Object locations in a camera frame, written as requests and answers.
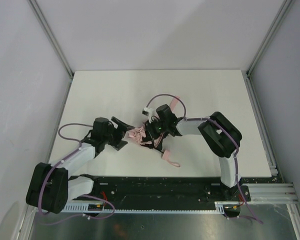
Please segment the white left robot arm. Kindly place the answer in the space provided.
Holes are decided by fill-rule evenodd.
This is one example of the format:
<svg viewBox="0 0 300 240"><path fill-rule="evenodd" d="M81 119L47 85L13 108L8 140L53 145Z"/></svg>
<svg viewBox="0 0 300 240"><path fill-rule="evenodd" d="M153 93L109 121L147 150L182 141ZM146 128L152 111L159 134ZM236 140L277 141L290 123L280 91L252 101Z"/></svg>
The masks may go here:
<svg viewBox="0 0 300 240"><path fill-rule="evenodd" d="M95 159L107 145L119 151L127 141L126 133L134 127L116 117L97 117L87 135L79 140L69 138L77 147L55 163L38 163L25 197L25 202L36 207L41 214L58 214L66 204L92 192L94 180L86 176L72 178L87 162Z"/></svg>

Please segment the pink umbrella with black lining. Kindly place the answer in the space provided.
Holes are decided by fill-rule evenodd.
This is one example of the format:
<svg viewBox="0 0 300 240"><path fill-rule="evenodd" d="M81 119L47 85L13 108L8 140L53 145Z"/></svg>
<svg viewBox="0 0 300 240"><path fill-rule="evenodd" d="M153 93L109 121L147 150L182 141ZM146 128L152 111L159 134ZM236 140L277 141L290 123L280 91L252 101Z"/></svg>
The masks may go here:
<svg viewBox="0 0 300 240"><path fill-rule="evenodd" d="M146 107L150 108L150 103L158 98L158 97L172 97L172 100L169 104L169 109L171 111L173 111L176 107L176 105L178 103L180 103L182 106L183 106L183 112L184 114L186 113L186 107L184 105L184 103L180 100L180 97L179 96L175 96L175 95L171 95L171 94L165 94L165 93L162 93L162 94L158 94L156 96L154 96L149 102L148 104L146 105ZM157 113L155 113L155 115L152 117L152 118L148 118L147 117L147 120L146 121L149 121L150 123L154 120L161 120L161 118L159 117L159 115ZM145 130L144 130L144 123L146 122L144 121L142 126L140 127L135 127L134 129L132 130L129 130L128 131L128 138L133 140L134 142L136 142L138 145L140 145L141 147L145 147L145 148L148 148L148 149L151 149L151 150L156 150L158 151L160 154L161 154L161 158L168 162L170 165L176 167L176 168L180 168L181 165L178 163L178 162L173 162L170 160L170 154L171 152L169 150L164 150L163 147L146 147L146 144L144 143L144 137L146 136L145 134Z"/></svg>

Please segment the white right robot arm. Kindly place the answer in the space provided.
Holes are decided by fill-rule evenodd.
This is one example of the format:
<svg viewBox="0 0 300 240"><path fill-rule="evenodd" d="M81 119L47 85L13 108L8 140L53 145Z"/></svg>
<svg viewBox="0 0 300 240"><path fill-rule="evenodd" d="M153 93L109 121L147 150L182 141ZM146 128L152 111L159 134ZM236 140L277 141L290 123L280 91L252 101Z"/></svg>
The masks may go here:
<svg viewBox="0 0 300 240"><path fill-rule="evenodd" d="M168 135L201 135L210 150L218 156L221 183L228 188L238 184L241 177L237 154L243 137L221 112L216 111L209 117L176 117L171 108L164 104L156 110L145 107L142 114L148 117L144 123L145 136L142 137L142 142L148 148L162 150L163 139Z"/></svg>

